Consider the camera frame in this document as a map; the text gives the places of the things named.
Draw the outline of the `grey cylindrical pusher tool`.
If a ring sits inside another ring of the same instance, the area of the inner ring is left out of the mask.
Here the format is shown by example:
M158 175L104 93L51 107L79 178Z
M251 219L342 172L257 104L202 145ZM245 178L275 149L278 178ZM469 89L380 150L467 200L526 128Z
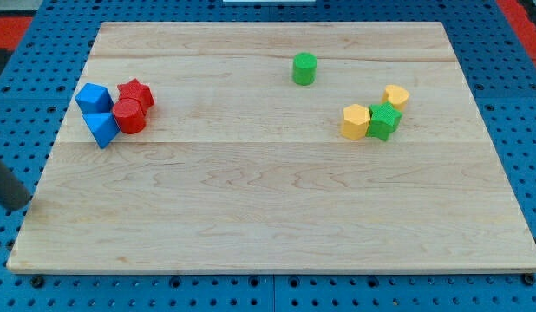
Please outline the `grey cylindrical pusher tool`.
M8 211L17 211L31 200L31 194L13 172L0 160L0 205Z

